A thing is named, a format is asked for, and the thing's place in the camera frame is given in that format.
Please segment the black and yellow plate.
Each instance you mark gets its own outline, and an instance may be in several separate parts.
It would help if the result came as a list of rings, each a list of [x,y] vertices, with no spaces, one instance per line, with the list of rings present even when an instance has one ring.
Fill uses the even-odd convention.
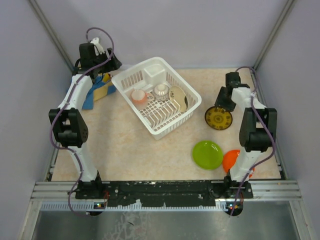
[[[233,123],[233,116],[222,107],[212,106],[204,114],[205,122],[211,128],[222,131],[228,129]]]

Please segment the blue and yellow cloth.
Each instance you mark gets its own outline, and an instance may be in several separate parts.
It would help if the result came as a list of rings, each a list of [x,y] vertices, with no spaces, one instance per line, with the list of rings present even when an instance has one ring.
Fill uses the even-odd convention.
[[[107,95],[113,94],[116,87],[112,83],[112,75],[110,73],[100,74],[95,78],[95,83],[86,95],[86,99],[82,105],[83,110],[92,110],[94,103]]]

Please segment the pink ceramic mug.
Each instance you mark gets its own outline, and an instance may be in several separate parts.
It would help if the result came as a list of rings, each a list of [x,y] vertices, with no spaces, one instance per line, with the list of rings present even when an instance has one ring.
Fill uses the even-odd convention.
[[[130,97],[131,97],[131,101],[135,105],[147,104],[155,99],[155,97],[152,93],[147,93],[142,89],[134,90],[131,93]]]

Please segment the cream plate with black marks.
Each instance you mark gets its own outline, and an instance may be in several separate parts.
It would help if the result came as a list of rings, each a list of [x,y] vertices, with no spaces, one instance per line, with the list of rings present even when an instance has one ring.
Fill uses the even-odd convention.
[[[172,86],[169,89],[169,99],[179,108],[179,112],[184,113],[189,106],[187,95],[178,86]]]

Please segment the white patterned small bowl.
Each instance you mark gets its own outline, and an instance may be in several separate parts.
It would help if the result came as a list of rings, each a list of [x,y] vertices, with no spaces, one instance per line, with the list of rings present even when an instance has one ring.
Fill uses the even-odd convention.
[[[165,102],[169,99],[169,87],[163,83],[154,87],[152,94],[158,102]]]

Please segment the green plate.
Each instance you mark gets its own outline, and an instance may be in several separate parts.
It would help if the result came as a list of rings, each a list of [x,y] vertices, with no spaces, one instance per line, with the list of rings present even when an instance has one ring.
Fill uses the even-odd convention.
[[[223,162],[223,151],[218,144],[211,140],[196,143],[191,152],[192,160],[205,170],[215,170]]]

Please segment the orange plate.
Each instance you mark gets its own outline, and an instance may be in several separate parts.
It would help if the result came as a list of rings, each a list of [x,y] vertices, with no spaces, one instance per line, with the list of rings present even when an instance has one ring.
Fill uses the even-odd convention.
[[[250,168],[256,163],[258,151],[247,152],[244,148],[228,151],[222,160],[222,167],[226,174],[230,175],[232,181],[247,181],[254,173],[255,168]]]

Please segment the white plastic dish rack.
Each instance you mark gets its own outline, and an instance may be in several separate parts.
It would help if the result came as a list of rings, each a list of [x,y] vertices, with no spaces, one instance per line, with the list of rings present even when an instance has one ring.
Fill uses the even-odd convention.
[[[142,61],[111,81],[155,140],[187,121],[202,102],[200,94],[161,57]]]

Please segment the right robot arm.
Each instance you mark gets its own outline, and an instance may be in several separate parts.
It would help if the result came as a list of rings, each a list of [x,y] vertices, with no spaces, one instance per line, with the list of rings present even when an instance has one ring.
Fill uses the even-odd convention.
[[[260,103],[250,86],[241,83],[238,72],[225,75],[225,86],[220,88],[215,106],[227,112],[239,107],[243,113],[239,130],[241,149],[235,164],[228,171],[230,181],[223,185],[224,194],[235,198],[258,165],[258,158],[270,147],[275,150],[278,113],[275,108]]]

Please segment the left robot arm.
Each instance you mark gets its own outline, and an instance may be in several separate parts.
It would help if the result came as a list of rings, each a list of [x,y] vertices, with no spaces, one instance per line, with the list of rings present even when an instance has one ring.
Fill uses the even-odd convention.
[[[49,110],[49,139],[54,148],[69,152],[78,171],[72,190],[97,199],[103,195],[104,186],[87,147],[89,128],[81,111],[96,78],[119,69],[122,64],[115,57],[114,48],[104,49],[98,38],[80,44],[79,53],[64,99],[57,108]]]

